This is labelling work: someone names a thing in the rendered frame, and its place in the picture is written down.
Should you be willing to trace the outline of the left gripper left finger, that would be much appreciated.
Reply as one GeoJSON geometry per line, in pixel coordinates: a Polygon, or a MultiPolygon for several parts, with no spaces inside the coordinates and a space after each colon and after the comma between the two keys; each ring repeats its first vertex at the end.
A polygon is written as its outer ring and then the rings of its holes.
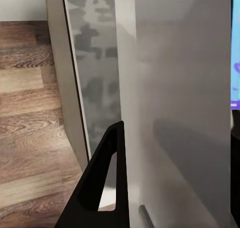
{"type": "Polygon", "coordinates": [[[54,228],[130,228],[124,121],[106,130],[54,228]],[[116,152],[115,210],[98,211],[116,152]]]}

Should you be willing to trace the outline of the toy box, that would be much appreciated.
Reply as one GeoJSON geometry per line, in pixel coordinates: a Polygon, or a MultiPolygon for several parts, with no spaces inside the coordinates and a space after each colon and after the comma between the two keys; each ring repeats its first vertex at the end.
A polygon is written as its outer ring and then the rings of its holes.
{"type": "Polygon", "coordinates": [[[231,213],[231,0],[114,0],[130,228],[231,213]]]}

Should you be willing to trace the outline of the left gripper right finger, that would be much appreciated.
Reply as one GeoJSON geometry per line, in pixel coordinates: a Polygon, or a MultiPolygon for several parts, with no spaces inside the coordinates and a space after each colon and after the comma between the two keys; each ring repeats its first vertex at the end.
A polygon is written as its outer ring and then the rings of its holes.
{"type": "Polygon", "coordinates": [[[230,211],[240,228],[240,139],[230,135],[230,211]]]}

